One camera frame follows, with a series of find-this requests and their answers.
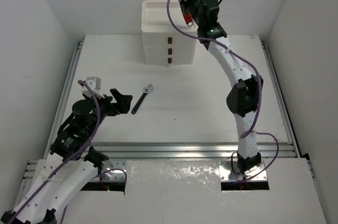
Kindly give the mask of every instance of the robotic arm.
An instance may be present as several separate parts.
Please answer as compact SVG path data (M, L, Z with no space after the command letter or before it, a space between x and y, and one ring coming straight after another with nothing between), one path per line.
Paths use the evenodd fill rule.
M15 209L3 214L1 217L3 223L56 224L56 219L62 214L63 209L82 187L102 169L111 169L112 164L109 163L108 157L93 147L83 160L79 160L80 154L75 156L73 159L75 161L65 163L80 148L86 149L89 146L88 138L96 129L98 117L99 123L102 123L107 116L128 113L133 98L111 89L110 92L116 100L115 103L111 103L113 97L100 93L100 78L87 78L86 85L91 91L83 87L82 93L85 99L77 101L72 106L72 114L60 126L58 136L46 158L44 169ZM97 111L90 92L95 94L100 112ZM62 163L64 166L55 175L51 175Z
M256 141L256 132L253 130L249 135L241 138L241 135L249 130L255 118L258 106L258 80L247 66L230 53L231 44L227 33L218 23L219 5L222 0L178 0L187 26L192 26L193 21L197 24L198 37L216 40L225 44L228 49L220 45L200 40L205 48L217 59L222 69L228 76L231 91L227 96L227 105L234 114L237 133L238 150L237 166L242 174L261 163Z

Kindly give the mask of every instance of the purple cable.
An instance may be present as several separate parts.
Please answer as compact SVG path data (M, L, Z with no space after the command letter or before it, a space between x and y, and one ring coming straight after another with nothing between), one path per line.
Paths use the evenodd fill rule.
M65 216L65 212L67 211L67 206L64 208L63 210L63 213L62 213L62 217L61 217L61 220L60 220L60 224L63 223L63 219L64 219L64 216Z
M276 154L275 154L274 158L271 160L271 162L269 162L269 164L266 165L265 168L262 169L261 171L259 171L256 175L250 176L249 178L245 178L245 179L242 179L242 180L235 181L235 182L233 182L233 183L231 183L231 184L245 183L246 181L255 178L255 177L258 176L260 173L262 173L263 171L267 170L267 169L273 164L273 162L276 160L276 158L277 158L277 156L278 156L278 153L279 153L279 144L278 144L277 138L276 138L273 134L271 134L271 133L259 133L259 132L256 132L256 133L259 134L259 135L269 135L269 136L271 136L272 138L274 138L274 140L275 140L275 142L276 142L276 146L277 146Z
M91 136L87 139L87 141L84 143L84 145L77 150L75 153L73 153L71 156L69 156L64 162L62 162L47 178L46 181L44 181L40 187L27 199L27 201L19 208L19 210L13 215L13 217L10 219L10 221L8 222L8 224L12 224L13 221L15 220L15 218L22 212L22 210L28 205L29 202L32 201L32 199L42 190L43 187L45 187L45 185L48 183L49 179L52 178L57 171L59 171L63 166L65 166L69 161L71 161L72 159L78 157L79 155L81 155L83 153L83 151L86 150L86 148L90 145L90 142L92 141L92 139L94 138L99 126L100 126L100 119L101 119L101 114L100 114L100 106L99 106L99 102L97 101L97 98L94 94L94 92L90 89L90 87L83 82L82 80L78 81L78 84L80 84L81 86L84 86L88 89L89 93L91 94L91 97L93 98L93 101L95 103L95 107L96 107L96 114L97 114L97 118L96 118L96 125L94 128L94 131L92 132Z
M169 10L169 4L170 4L170 0L167 0L167 15L168 15L168 18L169 18L169 21L171 23L171 25L173 25L173 27L178 31L180 32L181 34L189 37L189 38L193 38L193 39L197 39L197 40L200 40L200 41L208 41L208 42L214 42L215 44L218 44L219 46L223 47L225 50L228 50L228 47L221 43L221 42L218 42L214 39L211 39L211 38L201 38L201 37L198 37L198 36L194 36L194 35L190 35L188 33L185 33L184 31L180 30L176 25L175 23L173 22L173 19L171 18L171 15L170 15L170 10ZM245 138L247 137L254 129L256 123L257 123L257 120L258 120L258 115L259 115L259 112L260 112L260 106L261 106L261 102L262 102L262 84L261 84L261 81L260 81L260 75L259 75L259 72L257 70L257 68L248 60L242 58L241 56L237 55L235 52L233 52L232 50L229 51L230 54L232 54L233 56L235 56L236 58L238 58L239 60L245 62L246 64L248 64L249 66L252 67L252 69L255 71L255 74L257 76L257 81L258 81L258 104L257 104L257 111L256 111L256 115L255 115L255 118L252 122L252 125L251 127L249 128L249 130L247 130L246 132L242 133L242 135L240 136L241 138Z
M112 170L106 170L100 174L98 174L97 176L95 176L95 178L100 178L102 175L110 172L110 171L115 171L115 170L119 170L119 171L122 171L124 174L125 174L125 189L126 189L126 185L127 185L127 172L124 171L123 169L112 169Z

